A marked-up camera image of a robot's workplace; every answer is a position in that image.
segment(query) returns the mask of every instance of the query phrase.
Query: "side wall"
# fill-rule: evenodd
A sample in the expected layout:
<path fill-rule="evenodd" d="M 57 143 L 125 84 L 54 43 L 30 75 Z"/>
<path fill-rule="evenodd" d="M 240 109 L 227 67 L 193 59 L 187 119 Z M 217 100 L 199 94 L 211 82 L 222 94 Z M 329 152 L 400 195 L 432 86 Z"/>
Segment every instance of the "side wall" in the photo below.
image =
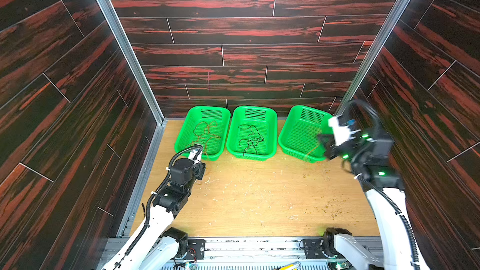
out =
<path fill-rule="evenodd" d="M 333 113 L 395 0 L 112 0 L 166 117 Z"/>
<path fill-rule="evenodd" d="M 395 140 L 430 267 L 480 268 L 480 0 L 412 0 L 356 97 Z"/>
<path fill-rule="evenodd" d="M 0 61 L 0 268 L 90 269 L 153 115 L 95 0 L 1 0 Z"/>

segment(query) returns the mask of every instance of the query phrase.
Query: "metal post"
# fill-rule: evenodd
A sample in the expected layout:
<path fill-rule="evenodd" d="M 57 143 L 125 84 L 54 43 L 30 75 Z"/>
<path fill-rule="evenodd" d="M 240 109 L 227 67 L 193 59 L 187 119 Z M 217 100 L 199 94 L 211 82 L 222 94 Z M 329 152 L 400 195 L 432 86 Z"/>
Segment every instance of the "metal post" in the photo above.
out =
<path fill-rule="evenodd" d="M 122 24 L 120 23 L 120 19 L 113 8 L 113 4 L 111 0 L 96 0 L 100 10 L 102 11 L 103 15 L 105 16 L 106 22 L 110 26 L 110 29 L 117 39 L 118 45 L 120 46 L 120 50 L 123 52 L 127 63 L 135 76 L 135 79 L 140 86 L 140 90 L 143 93 L 145 99 L 147 100 L 148 106 L 155 117 L 156 122 L 161 125 L 163 119 L 162 111 L 160 110 L 159 104 L 153 95 L 152 88 L 150 88 L 147 78 L 138 62 L 137 56 L 130 44 L 130 41 L 127 38 L 127 34 L 123 30 Z"/>
<path fill-rule="evenodd" d="M 349 100 L 351 100 L 353 98 L 353 95 L 355 95 L 355 93 L 357 92 L 357 89 L 360 87 L 361 82 L 367 76 L 368 70 L 375 62 L 375 58 L 380 53 L 382 47 L 388 39 L 388 36 L 390 36 L 390 33 L 392 33 L 393 28 L 399 21 L 400 16 L 403 14 L 410 1 L 411 0 L 396 0 L 393 4 L 390 13 L 388 14 L 384 24 L 378 32 L 378 35 L 373 41 L 370 50 L 368 51 L 365 59 L 362 61 L 360 67 L 358 68 L 357 75 L 355 75 L 352 83 L 350 84 L 350 87 L 348 87 L 348 90 L 343 96 L 343 99 L 340 102 L 340 106 L 337 108 L 335 115 L 341 115 L 345 111 L 345 104 Z"/>

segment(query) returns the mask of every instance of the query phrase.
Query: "perforated basket bottom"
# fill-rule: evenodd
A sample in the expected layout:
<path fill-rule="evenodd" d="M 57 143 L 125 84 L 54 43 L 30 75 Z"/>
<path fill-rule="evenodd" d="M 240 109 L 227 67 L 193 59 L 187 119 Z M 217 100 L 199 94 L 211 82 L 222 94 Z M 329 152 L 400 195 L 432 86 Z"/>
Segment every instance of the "perforated basket bottom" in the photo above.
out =
<path fill-rule="evenodd" d="M 185 137 L 181 139 L 181 148 L 199 143 L 203 146 L 203 153 L 207 156 L 215 155 L 222 149 L 225 122 L 215 119 L 191 119 L 185 129 L 189 134 L 185 134 Z"/>
<path fill-rule="evenodd" d="M 322 133 L 322 129 L 318 124 L 306 122 L 302 119 L 297 119 L 293 124 L 291 131 L 285 141 L 285 147 L 296 150 L 303 154 L 308 154 L 309 157 L 318 159 L 323 157 L 325 149 L 319 145 L 317 135 Z M 302 160 L 309 160 L 306 157 L 295 155 L 295 157 Z"/>
<path fill-rule="evenodd" d="M 233 151 L 235 153 L 240 154 L 242 157 L 244 153 L 251 153 L 257 155 L 267 155 L 268 147 L 267 147 L 267 132 L 268 132 L 268 123 L 267 122 L 259 122 L 259 121 L 249 121 L 249 120 L 242 120 L 239 127 L 249 127 L 249 129 L 239 129 L 235 127 L 238 131 L 238 137 L 235 138 L 238 140 L 233 147 Z M 263 141 L 258 142 L 257 139 L 263 138 Z"/>

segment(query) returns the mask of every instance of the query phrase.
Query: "back wall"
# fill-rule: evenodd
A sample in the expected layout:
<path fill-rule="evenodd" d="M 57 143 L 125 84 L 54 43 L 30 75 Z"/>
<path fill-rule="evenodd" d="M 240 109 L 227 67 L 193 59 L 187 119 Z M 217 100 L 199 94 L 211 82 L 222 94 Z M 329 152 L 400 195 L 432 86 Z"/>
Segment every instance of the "back wall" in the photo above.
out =
<path fill-rule="evenodd" d="M 166 117 L 333 113 L 395 0 L 112 0 Z"/>

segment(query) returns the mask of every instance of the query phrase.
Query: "wooden tabletop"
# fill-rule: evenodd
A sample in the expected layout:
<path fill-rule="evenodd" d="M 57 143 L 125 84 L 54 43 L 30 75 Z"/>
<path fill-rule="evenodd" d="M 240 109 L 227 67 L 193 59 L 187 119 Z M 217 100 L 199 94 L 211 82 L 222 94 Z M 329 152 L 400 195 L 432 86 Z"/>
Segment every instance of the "wooden tabletop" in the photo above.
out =
<path fill-rule="evenodd" d="M 278 121 L 280 133 L 285 120 Z M 165 167 L 183 121 L 168 121 L 142 202 L 165 178 Z M 267 161 L 237 159 L 225 148 L 206 161 L 201 181 L 172 226 L 191 237 L 318 236 L 327 227 L 354 236 L 379 236 L 376 220 L 359 183 L 341 169 L 339 158 L 315 164 L 282 152 Z M 133 223 L 144 218 L 140 206 Z"/>

